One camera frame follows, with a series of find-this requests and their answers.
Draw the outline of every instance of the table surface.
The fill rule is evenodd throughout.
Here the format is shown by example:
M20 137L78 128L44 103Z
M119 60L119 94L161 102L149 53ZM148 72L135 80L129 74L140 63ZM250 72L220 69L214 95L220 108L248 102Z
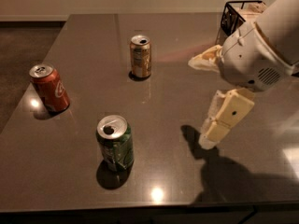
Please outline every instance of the table surface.
M299 201L299 83L257 93L212 150L199 129L216 90L234 87L188 60L219 39L221 14L72 15L45 62L70 96L65 112L31 107L30 85L0 135L0 212ZM152 75L129 78L133 35L152 43ZM130 173L111 173L95 131L117 114L133 131Z

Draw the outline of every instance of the gold can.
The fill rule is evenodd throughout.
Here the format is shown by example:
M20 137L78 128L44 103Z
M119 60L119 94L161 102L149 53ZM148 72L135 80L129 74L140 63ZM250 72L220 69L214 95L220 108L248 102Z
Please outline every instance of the gold can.
M137 78L147 78L151 75L150 39L146 35L135 35L131 38L132 75Z

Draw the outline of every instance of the can lid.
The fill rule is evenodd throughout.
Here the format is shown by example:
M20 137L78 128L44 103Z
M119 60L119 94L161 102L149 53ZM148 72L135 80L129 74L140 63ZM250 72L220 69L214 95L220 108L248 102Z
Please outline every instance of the can lid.
M105 139L121 137L127 130L128 123L121 116L107 116L100 120L97 125L97 132Z
M29 71L29 75L33 78L46 77L51 74L53 70L54 67L52 65L41 63L32 67Z
M150 38L146 35L135 35L131 38L131 42L135 45L147 45L150 42Z

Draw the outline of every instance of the green can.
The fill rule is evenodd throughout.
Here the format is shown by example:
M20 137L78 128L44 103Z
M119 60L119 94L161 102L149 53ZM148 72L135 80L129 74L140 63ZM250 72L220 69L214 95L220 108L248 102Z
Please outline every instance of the green can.
M104 161L111 171L125 171L134 162L131 127L125 118L107 116L97 125L97 139Z

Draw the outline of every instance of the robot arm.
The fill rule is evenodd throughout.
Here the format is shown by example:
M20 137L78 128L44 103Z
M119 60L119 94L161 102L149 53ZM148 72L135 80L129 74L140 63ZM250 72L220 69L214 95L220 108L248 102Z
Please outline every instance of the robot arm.
M216 146L250 112L251 91L266 91L293 73L299 65L298 48L299 0L277 0L257 19L236 29L222 47L189 61L195 69L219 69L225 80L243 88L215 94L201 130L203 148Z

